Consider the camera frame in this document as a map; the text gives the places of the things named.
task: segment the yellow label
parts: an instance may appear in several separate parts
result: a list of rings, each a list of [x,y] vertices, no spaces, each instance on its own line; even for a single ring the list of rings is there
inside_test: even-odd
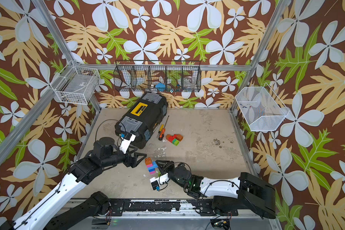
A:
[[[139,102],[138,105],[130,113],[139,117],[139,115],[143,113],[143,111],[145,110],[145,108],[147,108],[147,106],[148,105],[142,102]]]

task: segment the yellow screwdriver handle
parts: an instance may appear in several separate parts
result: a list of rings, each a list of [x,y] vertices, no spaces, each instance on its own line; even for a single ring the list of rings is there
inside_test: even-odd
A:
[[[164,128],[164,124],[161,125],[159,133],[161,133],[162,129]]]

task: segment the floral wallpaper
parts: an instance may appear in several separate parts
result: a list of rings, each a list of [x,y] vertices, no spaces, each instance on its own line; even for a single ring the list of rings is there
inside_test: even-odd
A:
[[[65,65],[30,0],[0,0],[0,144]],[[52,100],[0,166],[0,225],[38,203],[74,161],[94,117],[91,105]]]
[[[244,65],[255,54],[277,2],[55,0],[46,4],[78,62],[188,59]]]
[[[46,5],[80,63],[249,65],[277,2],[56,0]],[[245,73],[207,71],[202,73],[200,91],[161,94],[172,108],[228,108]],[[101,107],[131,107],[143,94],[114,90],[113,70],[100,75],[96,96]],[[173,76],[167,82],[154,78],[163,84],[174,81]]]
[[[291,111],[280,127],[252,132],[237,116],[282,228],[345,230],[345,0],[287,7],[249,85],[266,83]]]

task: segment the blue object in basket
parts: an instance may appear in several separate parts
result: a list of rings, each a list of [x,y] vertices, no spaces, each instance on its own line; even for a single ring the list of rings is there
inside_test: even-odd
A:
[[[162,83],[158,83],[158,84],[156,85],[156,88],[157,88],[160,92],[162,92],[162,91],[164,91],[164,90],[166,89],[166,86],[165,86],[164,84],[162,84]]]

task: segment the white wire basket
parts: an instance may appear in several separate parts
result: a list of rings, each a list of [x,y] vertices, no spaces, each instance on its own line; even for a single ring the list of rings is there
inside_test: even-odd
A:
[[[285,120],[290,110],[284,105],[283,108],[275,101],[265,87],[244,87],[236,96],[235,100],[247,121],[249,128],[254,132],[275,131]]]
[[[100,74],[95,68],[80,67],[70,62],[61,71],[61,82],[53,88],[60,102],[88,104]]]

